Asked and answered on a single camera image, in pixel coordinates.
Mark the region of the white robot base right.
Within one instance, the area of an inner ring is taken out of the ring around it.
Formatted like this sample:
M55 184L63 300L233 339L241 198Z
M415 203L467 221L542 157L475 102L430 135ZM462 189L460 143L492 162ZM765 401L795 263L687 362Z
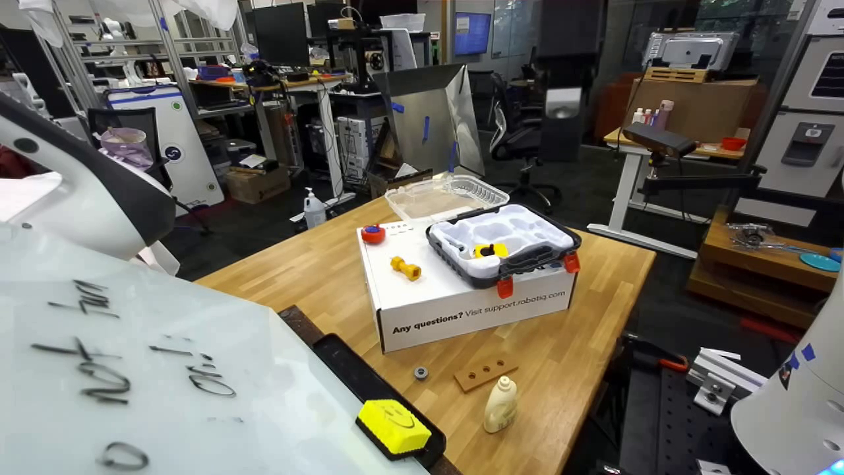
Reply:
M844 276L731 428L769 475L844 475Z

